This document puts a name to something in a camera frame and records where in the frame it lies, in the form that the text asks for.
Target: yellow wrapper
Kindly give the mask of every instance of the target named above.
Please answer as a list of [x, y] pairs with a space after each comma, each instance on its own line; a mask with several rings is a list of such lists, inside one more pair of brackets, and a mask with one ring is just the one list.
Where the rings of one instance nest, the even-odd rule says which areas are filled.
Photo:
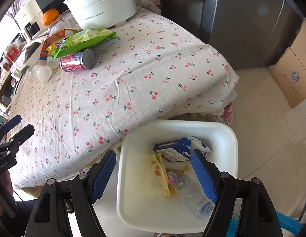
[[157, 155], [150, 156], [150, 163], [152, 166], [152, 170], [154, 171], [154, 174], [156, 175], [159, 183], [160, 188], [165, 196], [170, 196], [169, 188], [168, 188], [168, 179], [167, 174], [165, 170], [165, 166], [162, 160], [162, 156], [160, 153], [157, 153]]

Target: orange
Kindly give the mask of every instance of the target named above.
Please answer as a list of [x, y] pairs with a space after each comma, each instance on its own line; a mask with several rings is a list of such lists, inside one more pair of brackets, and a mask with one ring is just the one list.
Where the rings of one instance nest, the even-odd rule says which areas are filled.
[[46, 13], [42, 15], [41, 23], [43, 26], [50, 25], [54, 20], [56, 20], [59, 16], [59, 11], [56, 9], [48, 10]]

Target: orange cardboard box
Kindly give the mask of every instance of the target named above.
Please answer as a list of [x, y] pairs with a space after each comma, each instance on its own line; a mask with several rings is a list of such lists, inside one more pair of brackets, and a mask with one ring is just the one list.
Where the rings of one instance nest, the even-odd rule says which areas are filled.
[[306, 99], [306, 21], [270, 74], [292, 108]]

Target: silver rivet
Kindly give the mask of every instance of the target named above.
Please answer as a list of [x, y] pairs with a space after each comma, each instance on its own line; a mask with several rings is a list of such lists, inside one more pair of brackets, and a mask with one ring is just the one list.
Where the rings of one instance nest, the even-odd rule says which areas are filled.
[[54, 181], [53, 178], [51, 178], [51, 179], [48, 180], [48, 184], [53, 184], [54, 182], [55, 182], [55, 181]]
[[257, 178], [257, 177], [254, 177], [253, 178], [253, 182], [254, 183], [261, 183], [261, 180], [259, 178]]
[[80, 174], [78, 175], [78, 178], [79, 178], [79, 179], [84, 179], [84, 178], [86, 178], [86, 176], [87, 176], [86, 173], [80, 173]]
[[229, 174], [227, 172], [222, 172], [220, 175], [222, 178], [229, 178]]

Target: cherry print tablecloth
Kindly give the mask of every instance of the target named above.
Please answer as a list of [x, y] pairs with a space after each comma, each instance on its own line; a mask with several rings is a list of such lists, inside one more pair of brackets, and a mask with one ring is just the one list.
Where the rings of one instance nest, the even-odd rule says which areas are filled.
[[222, 115], [238, 76], [224, 57], [179, 25], [143, 8], [116, 40], [94, 47], [94, 69], [63, 72], [47, 83], [27, 71], [12, 100], [11, 117], [35, 134], [11, 169], [17, 188], [54, 177], [68, 179], [99, 160], [111, 144], [146, 122], [183, 113]]

